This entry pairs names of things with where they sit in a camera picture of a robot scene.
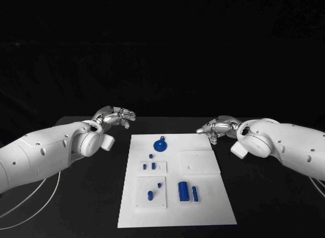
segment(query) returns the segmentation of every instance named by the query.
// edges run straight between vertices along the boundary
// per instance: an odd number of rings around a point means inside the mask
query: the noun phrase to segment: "small blue part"
[[[158,141],[155,141],[155,143],[154,143],[154,149],[155,149],[155,151],[158,151],[158,152],[166,151],[166,149],[167,149],[167,143],[166,143],[166,141],[164,141],[164,136],[161,136],[161,139],[160,139]]]
[[[180,196],[180,201],[181,202],[190,201],[187,182],[180,182],[178,183],[178,196]]]
[[[153,200],[153,191],[148,191],[148,200]]]
[[[193,197],[194,197],[194,201],[199,202],[199,193],[197,193],[197,188],[193,186]]]

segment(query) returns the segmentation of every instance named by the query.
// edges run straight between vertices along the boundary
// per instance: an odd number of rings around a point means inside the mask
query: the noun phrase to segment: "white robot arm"
[[[197,130],[197,134],[201,133],[214,145],[225,135],[237,138],[232,152],[239,158],[243,159],[248,152],[262,158],[271,155],[286,167],[325,181],[324,132],[272,119],[242,122],[230,116],[219,116]]]
[[[53,176],[101,147],[109,150],[114,137],[105,132],[112,125],[130,128],[128,120],[134,112],[107,106],[92,120],[35,131],[0,148],[0,193]]]

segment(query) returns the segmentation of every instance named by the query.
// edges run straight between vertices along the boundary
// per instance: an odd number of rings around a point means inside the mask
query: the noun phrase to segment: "dark wall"
[[[217,2],[0,5],[4,143],[107,105],[325,131],[325,1]]]

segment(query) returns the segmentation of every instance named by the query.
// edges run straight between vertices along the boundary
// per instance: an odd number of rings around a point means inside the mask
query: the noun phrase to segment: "black table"
[[[63,117],[56,125],[91,117]],[[55,197],[20,226],[0,237],[325,237],[325,199],[309,178],[283,167],[276,158],[230,152],[236,140],[222,137],[213,146],[237,220],[232,226],[118,229],[122,186],[132,134],[194,133],[213,118],[137,118],[131,128],[114,126],[111,151],[99,150],[62,171]],[[48,179],[30,200],[0,219],[0,228],[22,222],[46,203],[58,175]],[[0,199],[3,214],[33,192],[40,182],[9,190]]]

